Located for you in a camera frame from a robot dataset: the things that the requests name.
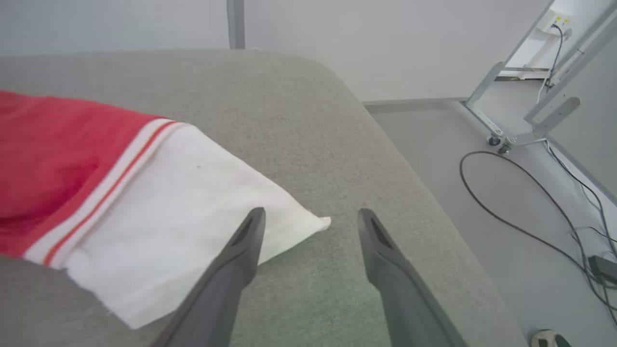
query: power adapter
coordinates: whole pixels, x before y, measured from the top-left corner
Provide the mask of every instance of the power adapter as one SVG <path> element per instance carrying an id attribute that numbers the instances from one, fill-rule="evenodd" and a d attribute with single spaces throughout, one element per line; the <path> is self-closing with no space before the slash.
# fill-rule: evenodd
<path id="1" fill-rule="evenodd" d="M 617 284 L 617 264 L 599 256 L 588 258 L 591 272 L 597 278 L 604 278 L 607 282 Z"/>

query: red and white towel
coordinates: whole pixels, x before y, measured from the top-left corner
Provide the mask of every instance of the red and white towel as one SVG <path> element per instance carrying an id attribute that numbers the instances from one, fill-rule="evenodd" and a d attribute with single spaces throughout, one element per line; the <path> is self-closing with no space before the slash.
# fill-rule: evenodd
<path id="1" fill-rule="evenodd" d="M 0 91 L 0 253 L 66 268 L 131 328 L 175 310 L 246 214 L 259 262 L 328 228 L 196 127 Z"/>

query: wall outlet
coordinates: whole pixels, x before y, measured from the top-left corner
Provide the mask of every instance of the wall outlet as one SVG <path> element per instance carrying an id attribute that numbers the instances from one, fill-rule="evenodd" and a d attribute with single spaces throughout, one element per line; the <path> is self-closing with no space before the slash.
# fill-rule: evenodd
<path id="1" fill-rule="evenodd" d="M 553 9 L 549 9 L 544 17 L 540 19 L 537 28 L 552 35 L 559 35 L 559 31 L 555 28 L 551 28 L 551 25 L 555 24 L 563 32 L 569 29 L 574 22 L 574 16 L 569 14 L 559 13 Z"/>

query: gray fabric upholstery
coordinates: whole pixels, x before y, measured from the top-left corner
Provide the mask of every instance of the gray fabric upholstery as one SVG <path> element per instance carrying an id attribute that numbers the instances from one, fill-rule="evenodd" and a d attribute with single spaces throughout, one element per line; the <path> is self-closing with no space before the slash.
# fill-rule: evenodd
<path id="1" fill-rule="evenodd" d="M 332 226 L 261 265 L 234 346 L 388 345 L 357 212 L 373 209 L 471 347 L 525 346 L 513 317 L 431 193 L 349 89 L 306 59 L 255 51 L 0 59 L 0 88 L 92 99 L 198 126 Z M 6 346 L 147 346 L 62 272 L 0 261 Z"/>

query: white towel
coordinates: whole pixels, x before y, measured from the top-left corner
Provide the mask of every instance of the white towel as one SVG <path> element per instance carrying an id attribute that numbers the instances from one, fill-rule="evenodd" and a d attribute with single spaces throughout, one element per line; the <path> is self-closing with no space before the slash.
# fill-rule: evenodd
<path id="1" fill-rule="evenodd" d="M 197 128 L 182 125 L 62 266 L 79 286 L 137 329 L 180 305 L 258 206 L 267 214 L 260 263 L 330 224 L 330 218 L 315 217 Z"/>

